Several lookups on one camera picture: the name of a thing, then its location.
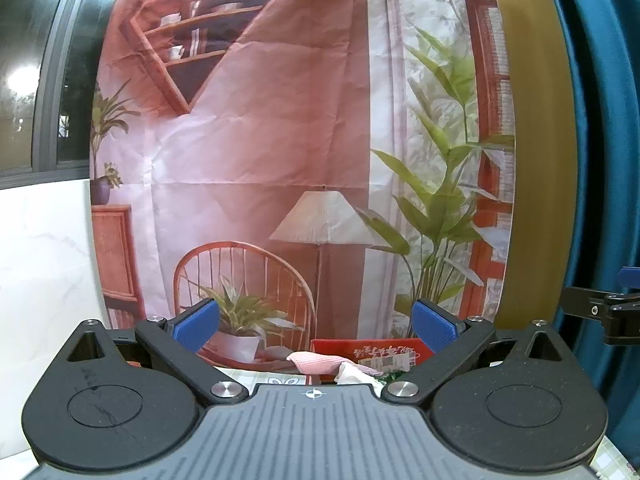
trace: white flower pot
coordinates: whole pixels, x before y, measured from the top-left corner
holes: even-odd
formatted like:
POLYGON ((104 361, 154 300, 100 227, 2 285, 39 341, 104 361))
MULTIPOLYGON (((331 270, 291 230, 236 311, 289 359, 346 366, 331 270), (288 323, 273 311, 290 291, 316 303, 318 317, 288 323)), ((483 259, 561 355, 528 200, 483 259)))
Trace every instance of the white flower pot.
POLYGON ((258 336, 237 336, 224 332, 216 332, 209 340, 209 346, 216 354, 242 363, 254 362, 259 344, 258 336))

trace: printed backdrop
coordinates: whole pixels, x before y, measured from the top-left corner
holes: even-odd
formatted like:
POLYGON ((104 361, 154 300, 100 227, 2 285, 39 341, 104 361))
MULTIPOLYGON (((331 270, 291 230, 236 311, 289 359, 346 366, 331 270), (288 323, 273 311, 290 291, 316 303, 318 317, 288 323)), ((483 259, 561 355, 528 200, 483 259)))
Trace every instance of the printed backdrop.
POLYGON ((92 124, 114 326, 216 298, 217 364, 493 319, 514 113, 495 0, 116 0, 92 124))

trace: window glass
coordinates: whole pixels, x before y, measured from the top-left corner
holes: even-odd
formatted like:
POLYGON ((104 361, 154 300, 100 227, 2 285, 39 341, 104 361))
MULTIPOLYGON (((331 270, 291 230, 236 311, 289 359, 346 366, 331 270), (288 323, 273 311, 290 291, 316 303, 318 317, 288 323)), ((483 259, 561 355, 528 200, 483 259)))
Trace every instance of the window glass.
POLYGON ((59 0, 0 0, 0 171, 31 165, 40 65, 59 0))
POLYGON ((89 158, 95 78, 114 0, 82 0, 65 69, 58 123, 58 161, 89 158))

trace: curtain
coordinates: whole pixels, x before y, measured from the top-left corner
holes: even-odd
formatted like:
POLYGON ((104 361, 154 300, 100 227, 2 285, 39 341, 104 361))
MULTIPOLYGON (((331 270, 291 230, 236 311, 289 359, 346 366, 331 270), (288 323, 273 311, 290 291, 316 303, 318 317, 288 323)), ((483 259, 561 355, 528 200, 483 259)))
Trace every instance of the curtain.
MULTIPOLYGON (((626 292, 618 271, 640 265, 640 0, 556 4, 574 80, 579 168, 565 283, 626 292)), ((598 323, 561 308, 556 327, 607 402, 607 434, 638 468, 640 348, 604 345, 598 323)))

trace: pink cloth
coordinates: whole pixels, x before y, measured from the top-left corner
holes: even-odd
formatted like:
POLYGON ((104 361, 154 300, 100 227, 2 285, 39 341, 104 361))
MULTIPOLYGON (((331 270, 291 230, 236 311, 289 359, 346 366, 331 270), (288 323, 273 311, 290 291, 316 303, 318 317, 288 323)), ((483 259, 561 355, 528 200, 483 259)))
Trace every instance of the pink cloth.
POLYGON ((300 373, 305 375, 335 375, 340 369, 340 364, 351 363, 368 375, 380 375, 380 372, 367 366, 359 365, 337 355, 322 355, 313 352, 292 352, 287 361, 293 362, 300 373))

